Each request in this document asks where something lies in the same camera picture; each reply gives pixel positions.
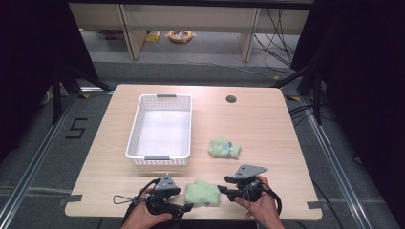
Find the metal frame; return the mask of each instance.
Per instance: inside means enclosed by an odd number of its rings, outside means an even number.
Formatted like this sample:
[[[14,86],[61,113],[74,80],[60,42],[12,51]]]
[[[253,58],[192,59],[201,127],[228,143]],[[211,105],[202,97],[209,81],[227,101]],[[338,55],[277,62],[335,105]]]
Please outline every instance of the metal frame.
[[[310,105],[309,100],[306,97],[303,98],[304,105]],[[357,193],[354,191],[349,178],[346,176],[346,173],[339,162],[339,159],[336,156],[333,148],[330,145],[327,135],[324,132],[322,125],[319,125],[317,120],[313,115],[311,115],[311,111],[307,110],[307,114],[309,116],[309,123],[312,126],[312,129],[318,138],[319,143],[322,147],[322,150],[325,154],[326,160],[330,165],[331,171],[336,178],[336,182],[339,185],[340,191],[343,194],[346,202],[348,203],[349,209],[352,212],[354,221],[357,224],[358,228],[373,228],[372,224],[367,216],[367,213],[363,207],[363,204],[360,202]]]

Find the hand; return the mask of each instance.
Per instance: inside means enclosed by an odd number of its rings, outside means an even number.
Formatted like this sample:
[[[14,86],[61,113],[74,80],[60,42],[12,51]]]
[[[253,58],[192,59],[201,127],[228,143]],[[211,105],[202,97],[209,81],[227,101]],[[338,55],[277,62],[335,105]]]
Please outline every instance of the hand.
[[[152,191],[152,188],[149,188],[145,193]],[[125,223],[122,225],[121,229],[149,229],[160,222],[168,221],[172,218],[172,215],[169,213],[163,213],[160,215],[152,215],[146,208],[146,202],[140,201],[135,207]]]
[[[268,180],[266,177],[260,175],[256,176],[262,183],[268,185]],[[274,198],[268,193],[262,192],[262,196],[256,202],[249,202],[244,198],[235,197],[235,202],[247,209],[245,218],[254,217],[260,224],[265,226],[268,229],[279,229],[284,228],[283,224],[280,221],[280,217],[277,212],[276,203]]]

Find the black tape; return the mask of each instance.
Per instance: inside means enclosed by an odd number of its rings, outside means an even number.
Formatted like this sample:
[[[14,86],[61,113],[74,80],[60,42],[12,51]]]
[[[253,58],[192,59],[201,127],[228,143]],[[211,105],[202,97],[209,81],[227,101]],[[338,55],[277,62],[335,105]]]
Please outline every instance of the black tape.
[[[322,208],[322,203],[320,201],[307,202],[307,206],[309,209],[317,209]]]

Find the gray carpet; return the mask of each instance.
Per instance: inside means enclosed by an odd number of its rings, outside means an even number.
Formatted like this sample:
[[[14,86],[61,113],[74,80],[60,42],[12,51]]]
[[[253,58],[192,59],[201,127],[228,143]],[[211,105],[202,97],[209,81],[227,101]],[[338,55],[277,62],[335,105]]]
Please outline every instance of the gray carpet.
[[[272,72],[258,67],[244,68],[244,70],[265,73],[270,77],[224,67],[201,65],[95,63],[95,67],[100,80],[110,86],[133,83],[268,87],[274,83],[272,77],[287,76],[285,73]],[[83,86],[91,86],[86,81],[79,80],[79,82]],[[298,81],[291,83],[284,90],[294,89],[297,83]],[[63,206],[59,205],[59,201],[66,198],[75,185],[110,99],[110,94],[91,94],[88,98],[75,100],[9,228],[119,228],[121,219],[69,218],[64,214]],[[291,110],[301,106],[302,103],[288,101],[287,105]],[[25,168],[50,128],[52,111],[52,104],[46,104],[38,110],[31,127],[21,140],[20,146],[11,152],[0,165],[0,203],[2,205],[8,198],[10,187],[14,187],[22,177]],[[295,115],[292,120],[297,125],[295,130],[308,164],[309,173],[329,199],[343,227],[356,228],[352,213],[339,190],[322,148],[309,124],[309,119],[299,116],[301,114],[303,113]],[[340,129],[338,120],[334,119],[331,109],[323,107],[322,116],[323,128],[356,193],[363,202],[374,228],[399,228],[365,169],[362,165],[353,162],[352,157],[355,153]],[[85,128],[85,131],[81,138],[68,139],[67,136],[79,135],[79,132],[70,130],[76,118],[87,118],[77,121],[75,125]],[[325,199],[318,191],[317,194],[324,202]],[[306,228],[339,228],[331,208],[325,209],[323,214],[320,220],[304,221],[302,225],[305,225]],[[286,228],[303,228],[295,221],[284,221],[284,224]],[[168,228],[248,228],[249,225],[235,222],[185,220],[166,226]]]

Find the yellow object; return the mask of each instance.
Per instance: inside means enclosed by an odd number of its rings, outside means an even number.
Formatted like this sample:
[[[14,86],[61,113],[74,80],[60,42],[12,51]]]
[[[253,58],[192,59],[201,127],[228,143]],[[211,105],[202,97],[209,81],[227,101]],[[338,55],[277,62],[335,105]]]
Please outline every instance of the yellow object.
[[[159,41],[159,37],[160,37],[161,31],[150,31],[146,37],[145,37],[145,41],[146,42],[153,42],[156,43]]]
[[[193,37],[191,31],[170,31],[169,39],[176,43],[186,43]]]

